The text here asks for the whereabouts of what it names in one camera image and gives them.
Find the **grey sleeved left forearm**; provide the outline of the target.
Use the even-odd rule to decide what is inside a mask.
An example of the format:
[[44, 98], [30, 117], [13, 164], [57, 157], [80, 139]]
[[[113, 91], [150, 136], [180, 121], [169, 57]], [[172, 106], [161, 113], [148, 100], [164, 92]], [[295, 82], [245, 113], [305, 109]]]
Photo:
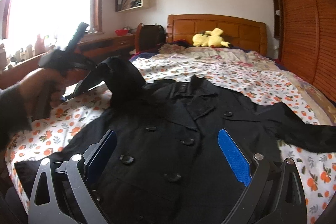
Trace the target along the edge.
[[31, 120], [27, 115], [19, 84], [1, 91], [1, 151], [9, 144], [13, 134], [31, 130]]

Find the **person's left hand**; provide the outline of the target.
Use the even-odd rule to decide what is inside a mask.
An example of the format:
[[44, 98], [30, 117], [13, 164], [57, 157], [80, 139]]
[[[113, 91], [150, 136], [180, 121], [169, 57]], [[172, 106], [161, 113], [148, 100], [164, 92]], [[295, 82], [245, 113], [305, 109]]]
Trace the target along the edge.
[[33, 117], [38, 97], [46, 84], [52, 83], [54, 91], [49, 97], [52, 108], [62, 103], [62, 96], [66, 90], [66, 79], [54, 69], [35, 69], [19, 82], [19, 93], [23, 98], [23, 104], [28, 117]]

